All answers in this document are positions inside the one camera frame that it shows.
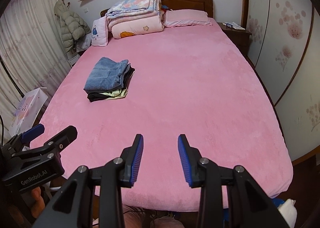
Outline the person's left hand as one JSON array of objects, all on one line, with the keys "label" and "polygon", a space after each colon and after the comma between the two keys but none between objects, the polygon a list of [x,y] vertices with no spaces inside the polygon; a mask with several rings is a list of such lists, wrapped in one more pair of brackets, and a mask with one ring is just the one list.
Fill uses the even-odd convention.
[{"label": "person's left hand", "polygon": [[52,195],[47,185],[34,188],[24,195],[24,200],[30,208],[31,215],[36,219],[39,218],[51,199]]}]

